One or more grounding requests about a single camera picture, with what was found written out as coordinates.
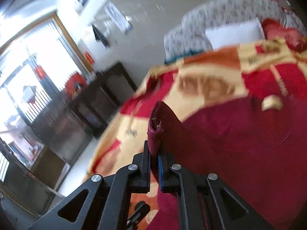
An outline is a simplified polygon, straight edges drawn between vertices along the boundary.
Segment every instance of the triangular cutout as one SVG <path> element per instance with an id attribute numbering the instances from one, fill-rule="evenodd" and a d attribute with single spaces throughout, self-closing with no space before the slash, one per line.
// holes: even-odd
<path id="1" fill-rule="evenodd" d="M 247 210 L 240 205 L 231 194 L 225 189 L 220 190 L 221 197 L 226 207 L 227 213 L 232 220 L 237 220 L 247 215 Z"/>
<path id="2" fill-rule="evenodd" d="M 88 189 L 82 190 L 79 194 L 76 195 L 75 198 L 73 198 L 58 211 L 58 216 L 70 222 L 75 222 L 87 198 L 88 193 Z"/>

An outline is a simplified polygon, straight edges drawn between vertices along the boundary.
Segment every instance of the floor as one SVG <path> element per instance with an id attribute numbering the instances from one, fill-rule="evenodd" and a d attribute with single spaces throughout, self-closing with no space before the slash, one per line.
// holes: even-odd
<path id="1" fill-rule="evenodd" d="M 209 0 L 110 0 L 129 18 L 133 30 L 124 35 L 116 25 L 110 23 L 103 7 L 93 19 L 104 32 L 110 31 L 110 48 L 93 42 L 91 55 L 95 60 L 94 69 L 103 70 L 116 61 L 121 61 L 137 85 L 142 82 L 149 68 L 163 64 L 165 50 L 164 35 L 181 23 L 181 18 L 194 7 Z M 89 50 L 81 41 L 82 52 Z M 92 140 L 71 168 L 59 192 L 64 196 L 76 189 L 85 176 L 86 167 L 92 158 L 97 140 Z"/>

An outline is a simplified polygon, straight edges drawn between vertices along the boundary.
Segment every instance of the red pillow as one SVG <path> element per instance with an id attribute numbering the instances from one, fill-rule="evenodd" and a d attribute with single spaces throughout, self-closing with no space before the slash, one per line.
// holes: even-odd
<path id="1" fill-rule="evenodd" d="M 307 49 L 305 38 L 295 28 L 285 28 L 278 21 L 272 19 L 264 20 L 262 22 L 262 28 L 265 38 L 268 40 L 281 37 L 286 40 L 288 47 L 292 50 L 301 53 Z"/>

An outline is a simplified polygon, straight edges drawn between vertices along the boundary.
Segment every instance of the red object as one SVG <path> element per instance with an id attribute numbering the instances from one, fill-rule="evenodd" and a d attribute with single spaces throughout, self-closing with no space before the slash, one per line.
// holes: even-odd
<path id="1" fill-rule="evenodd" d="M 265 38 L 273 40 L 276 37 L 285 38 L 290 49 L 299 53 L 307 49 L 307 43 L 300 32 L 295 28 L 285 28 L 278 21 L 266 19 L 262 22 Z"/>
<path id="2" fill-rule="evenodd" d="M 35 68 L 34 71 L 37 74 L 39 79 L 43 79 L 46 76 L 46 72 L 41 66 L 38 66 L 37 68 Z"/>
<path id="3" fill-rule="evenodd" d="M 87 87 L 85 79 L 80 73 L 73 74 L 65 84 L 65 93 L 67 98 L 73 99 L 76 92 L 76 85 L 81 85 L 83 88 Z"/>
<path id="4" fill-rule="evenodd" d="M 89 54 L 89 52 L 85 52 L 85 57 L 86 57 L 87 61 L 88 61 L 91 65 L 95 64 L 95 61 L 94 61 L 94 59 L 91 57 L 91 55 Z"/>
<path id="5" fill-rule="evenodd" d="M 276 230 L 286 230 L 307 198 L 307 101 L 281 97 L 283 108 L 262 112 L 261 99 L 206 107 L 181 123 L 162 101 L 148 124 L 157 177 L 160 142 L 193 173 L 216 173 Z M 178 230 L 177 198 L 158 189 L 160 211 L 148 230 Z"/>

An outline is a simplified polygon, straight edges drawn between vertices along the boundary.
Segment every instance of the floral upholstery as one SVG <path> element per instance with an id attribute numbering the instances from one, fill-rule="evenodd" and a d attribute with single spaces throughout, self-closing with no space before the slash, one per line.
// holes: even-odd
<path id="1" fill-rule="evenodd" d="M 285 27 L 294 27 L 302 35 L 307 31 L 295 13 L 283 9 L 272 0 L 211 0 L 182 17 L 182 24 L 164 37 L 166 58 L 183 55 L 188 51 L 212 50 L 206 37 L 206 27 L 218 27 L 258 17 L 260 21 L 272 18 Z"/>

